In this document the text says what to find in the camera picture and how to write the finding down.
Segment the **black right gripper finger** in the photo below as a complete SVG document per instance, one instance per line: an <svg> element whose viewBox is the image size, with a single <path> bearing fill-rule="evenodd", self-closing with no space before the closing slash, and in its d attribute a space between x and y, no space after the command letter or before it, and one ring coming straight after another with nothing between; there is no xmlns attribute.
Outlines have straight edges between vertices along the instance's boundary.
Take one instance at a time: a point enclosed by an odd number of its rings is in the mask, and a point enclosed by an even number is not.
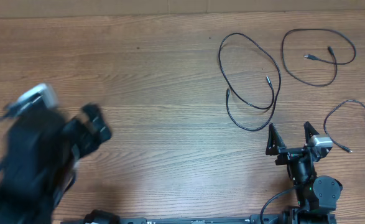
<svg viewBox="0 0 365 224"><path fill-rule="evenodd" d="M269 135L266 146L266 155L276 156L286 150L286 145L273 123L269 125Z"/></svg>
<svg viewBox="0 0 365 224"><path fill-rule="evenodd" d="M314 146L311 138L313 136L319 135L319 132L316 131L316 129L310 124L309 121L305 122L303 127L305 131L305 144L307 146Z"/></svg>

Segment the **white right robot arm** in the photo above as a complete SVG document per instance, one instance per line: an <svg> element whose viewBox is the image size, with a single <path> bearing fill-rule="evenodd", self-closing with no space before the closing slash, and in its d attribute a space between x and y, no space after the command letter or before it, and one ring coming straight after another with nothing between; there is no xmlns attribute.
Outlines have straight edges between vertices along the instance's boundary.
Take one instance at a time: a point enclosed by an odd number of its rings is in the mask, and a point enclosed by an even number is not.
<svg viewBox="0 0 365 224"><path fill-rule="evenodd" d="M293 186L271 199L261 208L261 223L336 223L337 201L343 186L338 180L318 176L315 163L326 157L333 147L329 135L319 134L309 123L304 124L305 144L303 147L288 148L274 124L269 125L266 155L276 156L275 164L285 166ZM286 208L280 215L265 216L267 206L275 199L294 191L297 206Z"/></svg>

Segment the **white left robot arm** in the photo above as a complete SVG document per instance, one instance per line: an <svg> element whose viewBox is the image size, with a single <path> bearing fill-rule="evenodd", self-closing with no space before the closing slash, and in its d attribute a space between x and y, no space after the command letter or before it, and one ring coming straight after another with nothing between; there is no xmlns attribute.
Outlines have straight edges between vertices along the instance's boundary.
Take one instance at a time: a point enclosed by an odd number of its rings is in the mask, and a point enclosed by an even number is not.
<svg viewBox="0 0 365 224"><path fill-rule="evenodd" d="M101 109L87 104L88 120L69 121L56 109L22 114L7 132L0 161L0 223L51 223L76 180L75 164L112 136Z"/></svg>

